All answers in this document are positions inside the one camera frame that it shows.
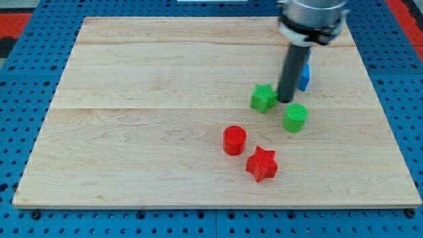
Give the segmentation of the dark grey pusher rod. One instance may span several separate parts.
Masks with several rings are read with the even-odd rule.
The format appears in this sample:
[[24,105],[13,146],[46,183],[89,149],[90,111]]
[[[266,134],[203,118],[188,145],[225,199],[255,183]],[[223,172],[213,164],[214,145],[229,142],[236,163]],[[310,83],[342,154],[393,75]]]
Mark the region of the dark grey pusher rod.
[[278,83],[279,102],[289,103],[293,100],[309,51],[310,47],[289,45]]

